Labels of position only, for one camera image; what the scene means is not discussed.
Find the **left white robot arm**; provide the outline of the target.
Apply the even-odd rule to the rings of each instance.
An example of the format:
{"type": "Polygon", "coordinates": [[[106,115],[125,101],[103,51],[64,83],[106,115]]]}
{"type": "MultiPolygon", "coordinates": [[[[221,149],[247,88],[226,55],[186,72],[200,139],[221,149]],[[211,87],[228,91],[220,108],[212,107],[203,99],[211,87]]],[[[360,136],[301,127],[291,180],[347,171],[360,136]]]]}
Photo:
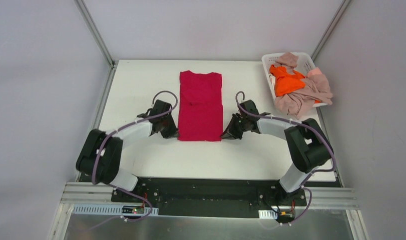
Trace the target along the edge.
{"type": "Polygon", "coordinates": [[[129,201],[138,202],[143,189],[137,185],[137,176],[120,167],[122,151],[157,133],[165,139],[178,137],[171,115],[173,109],[173,105],[158,99],[146,113],[116,130],[91,130],[76,161],[76,170],[89,175],[94,184],[124,189],[124,196],[129,201]]]}

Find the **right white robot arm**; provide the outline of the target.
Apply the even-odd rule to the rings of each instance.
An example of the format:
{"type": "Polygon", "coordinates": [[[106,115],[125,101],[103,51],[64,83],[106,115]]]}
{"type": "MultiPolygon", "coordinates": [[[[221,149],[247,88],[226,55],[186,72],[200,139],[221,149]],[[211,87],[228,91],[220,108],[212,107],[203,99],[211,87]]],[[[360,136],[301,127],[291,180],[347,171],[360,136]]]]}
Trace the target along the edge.
{"type": "Polygon", "coordinates": [[[271,135],[286,141],[292,164],[281,177],[275,190],[275,200],[281,205],[293,201],[295,192],[328,160],[335,161],[333,149],[318,122],[308,118],[302,122],[260,113],[252,100],[238,105],[222,139],[242,139],[245,132],[271,135]]]}

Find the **red t shirt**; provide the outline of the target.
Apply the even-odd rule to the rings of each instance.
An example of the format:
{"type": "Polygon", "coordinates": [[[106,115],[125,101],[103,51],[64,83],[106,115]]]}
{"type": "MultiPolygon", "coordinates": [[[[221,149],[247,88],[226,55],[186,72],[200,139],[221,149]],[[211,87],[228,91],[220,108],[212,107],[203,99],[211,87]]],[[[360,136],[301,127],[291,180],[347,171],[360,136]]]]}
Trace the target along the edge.
{"type": "Polygon", "coordinates": [[[220,141],[223,133],[222,75],[187,70],[180,73],[179,81],[178,140],[220,141]]]}

